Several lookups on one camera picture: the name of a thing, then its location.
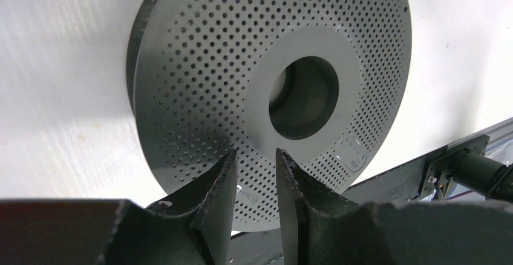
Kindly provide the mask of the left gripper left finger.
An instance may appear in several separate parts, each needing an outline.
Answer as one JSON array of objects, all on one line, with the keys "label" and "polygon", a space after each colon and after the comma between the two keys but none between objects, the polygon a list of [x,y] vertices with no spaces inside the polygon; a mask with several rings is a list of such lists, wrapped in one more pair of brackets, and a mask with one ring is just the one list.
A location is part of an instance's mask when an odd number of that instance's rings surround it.
[{"label": "left gripper left finger", "polygon": [[125,199],[1,201],[2,264],[227,264],[237,153],[143,208]]}]

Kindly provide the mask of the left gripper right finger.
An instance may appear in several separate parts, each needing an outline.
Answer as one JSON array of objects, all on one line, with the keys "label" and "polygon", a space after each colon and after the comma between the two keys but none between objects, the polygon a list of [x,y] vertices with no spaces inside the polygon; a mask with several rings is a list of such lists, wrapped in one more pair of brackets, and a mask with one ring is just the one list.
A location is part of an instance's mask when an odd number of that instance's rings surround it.
[{"label": "left gripper right finger", "polygon": [[511,264],[512,166],[465,153],[457,169],[486,168],[463,184],[484,202],[357,204],[276,150],[286,264]]}]

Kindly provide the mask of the dark grey spool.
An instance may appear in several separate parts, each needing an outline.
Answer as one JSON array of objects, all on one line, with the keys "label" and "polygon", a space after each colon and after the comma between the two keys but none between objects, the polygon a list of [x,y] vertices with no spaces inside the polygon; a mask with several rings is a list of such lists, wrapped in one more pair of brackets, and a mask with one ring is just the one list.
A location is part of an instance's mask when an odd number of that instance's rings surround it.
[{"label": "dark grey spool", "polygon": [[237,153],[232,228],[279,226],[275,152],[337,193],[397,116],[408,0],[143,0],[126,79],[149,168],[171,194]]}]

